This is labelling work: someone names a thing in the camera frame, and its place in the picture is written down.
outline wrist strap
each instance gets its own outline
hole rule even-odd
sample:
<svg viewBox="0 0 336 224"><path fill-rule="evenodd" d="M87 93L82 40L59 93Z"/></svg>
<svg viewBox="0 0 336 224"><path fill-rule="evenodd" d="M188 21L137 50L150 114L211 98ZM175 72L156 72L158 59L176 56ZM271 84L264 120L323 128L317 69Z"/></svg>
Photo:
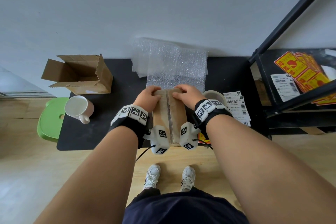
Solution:
<svg viewBox="0 0 336 224"><path fill-rule="evenodd" d="M138 137L138 149L140 149L144 142L147 120L148 112L143 108L137 105L126 105L117 112L108 132L119 126L131 129Z"/></svg>
<svg viewBox="0 0 336 224"><path fill-rule="evenodd" d="M195 105L195 113L193 113L193 118L195 121L195 128L199 128L206 139L208 134L206 132L206 126L213 117L225 114L232 116L232 114L226 109L225 105L216 99L202 99Z"/></svg>

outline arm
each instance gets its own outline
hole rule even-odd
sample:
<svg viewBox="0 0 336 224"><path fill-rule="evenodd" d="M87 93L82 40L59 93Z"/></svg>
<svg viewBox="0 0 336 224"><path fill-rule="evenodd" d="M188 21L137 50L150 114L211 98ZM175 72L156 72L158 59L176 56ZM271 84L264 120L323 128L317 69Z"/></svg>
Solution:
<svg viewBox="0 0 336 224"><path fill-rule="evenodd" d="M174 94L189 108L204 99L191 86ZM334 223L336 188L294 155L227 115L206 131L217 161L251 223Z"/></svg>
<svg viewBox="0 0 336 224"><path fill-rule="evenodd" d="M160 89L150 86L136 101L152 112ZM65 182L35 223L121 223L131 187L138 138L129 128L111 130Z"/></svg>

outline tabletop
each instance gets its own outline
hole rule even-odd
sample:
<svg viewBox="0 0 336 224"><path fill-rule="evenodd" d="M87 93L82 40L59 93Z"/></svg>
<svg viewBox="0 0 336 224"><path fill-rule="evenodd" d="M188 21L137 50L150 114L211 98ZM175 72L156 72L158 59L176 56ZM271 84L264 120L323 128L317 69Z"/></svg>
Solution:
<svg viewBox="0 0 336 224"><path fill-rule="evenodd" d="M57 142L58 150L92 150L106 135L111 120L124 105L134 102L146 87L146 77L139 78L132 72L130 59L105 59L113 75L110 94L83 95L94 104L89 124L65 115ZM209 57L205 90L218 92L241 91L251 118L251 128L268 136L269 131L250 65L245 57ZM143 147L148 147L145 140Z"/></svg>

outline shoe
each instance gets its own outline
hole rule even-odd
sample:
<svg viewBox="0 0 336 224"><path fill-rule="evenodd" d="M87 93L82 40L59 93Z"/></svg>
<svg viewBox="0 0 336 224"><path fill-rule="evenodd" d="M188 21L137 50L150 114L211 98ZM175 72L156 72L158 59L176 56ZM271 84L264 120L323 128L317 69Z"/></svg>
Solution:
<svg viewBox="0 0 336 224"><path fill-rule="evenodd" d="M193 169L190 166L187 166L182 173L182 185L180 188L180 192L183 191L183 189L189 189L191 190L192 187L195 185L195 179L196 179L196 173L195 169Z"/></svg>
<svg viewBox="0 0 336 224"><path fill-rule="evenodd" d="M156 188L156 184L158 183L159 177L161 173L161 168L159 165L151 165L147 170L147 175L145 179L145 184L143 186L143 189L152 187Z"/></svg>

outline green stool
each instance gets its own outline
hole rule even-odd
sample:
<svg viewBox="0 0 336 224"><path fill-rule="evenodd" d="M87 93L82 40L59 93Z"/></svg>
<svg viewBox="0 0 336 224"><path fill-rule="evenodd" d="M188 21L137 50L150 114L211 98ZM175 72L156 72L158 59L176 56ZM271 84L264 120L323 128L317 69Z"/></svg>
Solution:
<svg viewBox="0 0 336 224"><path fill-rule="evenodd" d="M37 124L39 137L57 143L65 115L64 107L68 100L69 98L54 98L45 104Z"/></svg>

